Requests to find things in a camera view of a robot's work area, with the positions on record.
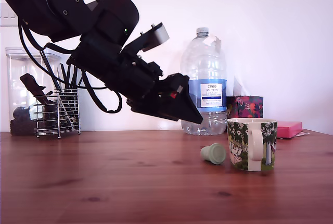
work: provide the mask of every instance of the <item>wall socket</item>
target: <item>wall socket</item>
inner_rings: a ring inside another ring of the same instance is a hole
[[[16,27],[17,15],[8,5],[8,3],[1,3],[0,13],[0,26],[2,27]]]

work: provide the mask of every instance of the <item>wooden tabletop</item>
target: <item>wooden tabletop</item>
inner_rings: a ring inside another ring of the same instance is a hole
[[[200,149],[227,135],[1,134],[1,223],[333,223],[333,136],[278,140],[275,168],[244,172]]]

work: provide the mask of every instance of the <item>patterned tissue box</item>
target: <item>patterned tissue box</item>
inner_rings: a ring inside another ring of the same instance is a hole
[[[261,96],[227,96],[227,118],[263,118],[264,98]]]

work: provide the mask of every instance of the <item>tissue box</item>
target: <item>tissue box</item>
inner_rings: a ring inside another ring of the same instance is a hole
[[[276,136],[278,138],[292,138],[302,130],[302,122],[300,121],[278,121]]]
[[[262,118],[263,107],[261,96],[227,96],[227,118]]]

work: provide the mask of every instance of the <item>pink notepad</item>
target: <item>pink notepad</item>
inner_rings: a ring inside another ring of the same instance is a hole
[[[277,137],[292,138],[302,132],[302,122],[300,121],[278,121],[277,122]]]

